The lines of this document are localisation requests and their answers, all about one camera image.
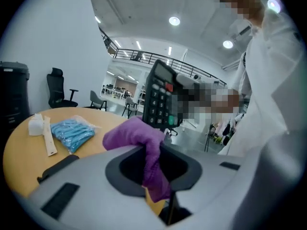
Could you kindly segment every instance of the white ruler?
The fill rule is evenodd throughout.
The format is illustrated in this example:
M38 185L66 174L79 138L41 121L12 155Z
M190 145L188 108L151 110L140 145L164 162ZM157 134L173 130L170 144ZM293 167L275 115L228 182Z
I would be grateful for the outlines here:
M48 157L53 155L53 154L56 154L58 151L56 149L56 146L54 145L53 137L52 137L52 134L51 134L50 117L47 117L47 116L44 116L43 136L45 138L45 144L46 144Z

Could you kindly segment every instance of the balcony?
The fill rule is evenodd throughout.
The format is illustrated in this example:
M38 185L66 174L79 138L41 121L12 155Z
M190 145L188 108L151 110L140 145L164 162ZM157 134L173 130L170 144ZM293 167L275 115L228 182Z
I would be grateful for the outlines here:
M225 87L226 85L224 81L220 80L216 76L180 60L141 50L118 48L117 45L101 29L100 31L104 39L107 51L113 58L132 60L149 65L153 65L155 61L159 59L174 69L175 72L180 74L186 75L188 77L194 77L195 75L198 75L201 77L214 78L219 80L219 85L221 87Z

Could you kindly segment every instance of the red button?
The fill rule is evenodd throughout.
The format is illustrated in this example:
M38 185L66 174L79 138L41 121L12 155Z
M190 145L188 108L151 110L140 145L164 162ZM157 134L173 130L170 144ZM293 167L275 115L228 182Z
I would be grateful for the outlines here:
M173 92L173 85L170 83L165 83L166 90L169 92Z

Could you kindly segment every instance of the plastic packaging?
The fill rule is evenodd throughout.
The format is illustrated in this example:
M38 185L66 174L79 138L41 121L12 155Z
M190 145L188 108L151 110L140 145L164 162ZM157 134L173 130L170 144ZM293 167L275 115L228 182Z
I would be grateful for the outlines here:
M44 120L41 114L34 114L28 123L30 136L41 136L44 129Z
M88 123L81 116L51 124L51 133L73 154L83 143L96 133L96 127Z

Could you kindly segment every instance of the desk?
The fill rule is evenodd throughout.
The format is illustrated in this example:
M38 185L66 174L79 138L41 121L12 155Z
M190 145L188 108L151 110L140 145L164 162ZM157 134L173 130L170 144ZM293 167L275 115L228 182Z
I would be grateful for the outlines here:
M50 117L51 123L62 121L73 115L80 115L91 124L101 127L95 136L75 152L75 155L80 158L105 152L106 149L102 145L102 138L105 133L127 120L110 112L81 107L50 109L41 112L41 114ZM24 120L12 132L3 154L3 171L8 186L25 197L29 196L39 186L36 180L38 176L41 176L47 168L69 155L68 150L61 142L54 138L58 152L48 157L44 137L29 136L29 119ZM164 202L162 200L154 204L150 197L147 198L147 203L157 215L161 212Z
M114 92L120 94L120 98L119 98L120 100L123 99L124 97L124 92L118 92L115 89L107 89L106 87L102 87L102 89L104 90L104 94L106 93L106 90L111 91L112 95L114 94Z

